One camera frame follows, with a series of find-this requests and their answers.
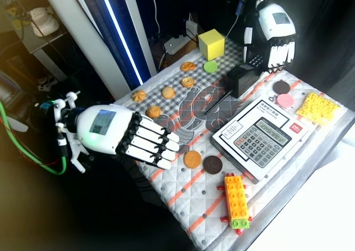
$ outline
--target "keypad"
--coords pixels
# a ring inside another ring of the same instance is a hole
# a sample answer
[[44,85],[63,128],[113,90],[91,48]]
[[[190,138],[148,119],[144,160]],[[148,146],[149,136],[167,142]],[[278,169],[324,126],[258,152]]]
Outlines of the keypad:
[[277,142],[254,125],[234,141],[234,144],[262,168],[282,149]]

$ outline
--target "calculator box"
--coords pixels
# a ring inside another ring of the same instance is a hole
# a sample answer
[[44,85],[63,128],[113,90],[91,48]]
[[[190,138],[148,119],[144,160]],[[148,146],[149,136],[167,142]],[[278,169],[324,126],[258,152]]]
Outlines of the calculator box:
[[212,136],[212,144],[257,183],[307,133],[266,96],[260,96]]

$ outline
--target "quilted tablecloth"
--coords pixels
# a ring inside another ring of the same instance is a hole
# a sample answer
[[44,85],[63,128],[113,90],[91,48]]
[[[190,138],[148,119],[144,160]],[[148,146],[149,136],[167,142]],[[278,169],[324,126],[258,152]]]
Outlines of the quilted tablecloth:
[[[197,67],[185,73],[180,70],[180,65],[187,61],[194,62]],[[200,250],[245,250],[303,185],[337,143],[337,139],[346,132],[354,119],[354,113],[339,104],[341,109],[334,120],[322,127],[297,116],[296,110],[308,93],[323,93],[283,70],[276,74],[261,74],[259,80],[239,99],[226,98],[206,116],[205,111],[225,92],[229,82],[225,74],[236,64],[242,63],[242,47],[227,39],[225,55],[215,61],[218,63],[218,71],[213,74],[204,72],[206,59],[198,50],[194,50],[137,88],[147,92],[143,102],[135,103],[127,95],[116,103],[142,114],[149,106],[159,106],[162,115],[155,122],[180,136],[180,151],[170,170],[160,170],[144,163],[139,163],[139,168],[194,244]],[[196,80],[194,87],[184,88],[181,85],[180,81],[185,76]],[[224,194],[216,187],[223,184],[226,173],[241,173],[213,147],[210,138],[259,95],[266,94],[272,99],[275,96],[272,85],[279,80],[290,84],[290,94],[295,99],[293,107],[286,111],[308,124],[311,130],[258,184],[244,178],[248,209],[253,221],[250,229],[245,229],[238,236],[227,223],[220,221],[220,217],[227,215],[227,207]],[[166,100],[161,96],[166,86],[175,89],[176,96],[173,99]],[[198,151],[202,159],[211,155],[218,156],[223,163],[222,171],[211,175],[205,172],[202,165],[196,169],[187,168],[183,157],[188,150]]]

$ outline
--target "white led light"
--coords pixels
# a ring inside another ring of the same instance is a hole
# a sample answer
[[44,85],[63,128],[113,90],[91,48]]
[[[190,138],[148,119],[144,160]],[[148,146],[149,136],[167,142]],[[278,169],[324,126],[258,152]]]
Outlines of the white led light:
[[112,6],[111,6],[111,4],[110,4],[110,1],[109,1],[109,0],[104,0],[104,2],[105,2],[105,4],[106,4],[107,10],[108,10],[109,13],[110,13],[111,19],[112,19],[112,21],[113,21],[113,23],[114,23],[114,25],[115,25],[115,28],[116,28],[116,30],[117,30],[117,33],[118,33],[118,35],[120,36],[120,39],[121,39],[122,44],[123,44],[123,47],[124,47],[124,49],[125,49],[126,52],[127,52],[128,58],[129,58],[129,60],[131,61],[131,64],[132,64],[133,69],[134,69],[134,72],[135,72],[135,75],[136,75],[137,78],[138,78],[139,84],[143,85],[142,78],[140,78],[140,75],[139,75],[139,73],[138,73],[138,69],[137,69],[137,67],[136,67],[136,65],[135,65],[135,63],[134,63],[134,61],[133,61],[131,52],[130,52],[128,46],[127,46],[126,40],[125,40],[124,37],[123,37],[123,34],[122,34],[122,31],[121,31],[120,25],[118,24],[118,21],[117,21],[117,19],[116,19],[116,16],[115,16],[115,14],[114,14],[114,12],[113,12],[113,10],[112,10]]

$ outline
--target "robotic hand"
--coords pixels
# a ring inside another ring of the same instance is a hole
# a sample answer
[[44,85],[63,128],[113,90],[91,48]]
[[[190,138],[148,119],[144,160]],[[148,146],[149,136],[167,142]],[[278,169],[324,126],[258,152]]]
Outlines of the robotic hand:
[[256,0],[255,8],[244,32],[244,63],[269,73],[282,70],[295,55],[295,25],[275,0]]
[[[86,148],[109,155],[125,154],[148,165],[170,169],[179,150],[179,137],[153,122],[152,119],[122,106],[95,105],[87,109],[75,107],[77,94],[70,92],[65,101],[54,103],[54,118],[58,131],[67,135],[72,149],[71,162],[80,172],[85,168],[78,161]],[[66,145],[58,139],[59,145]]]

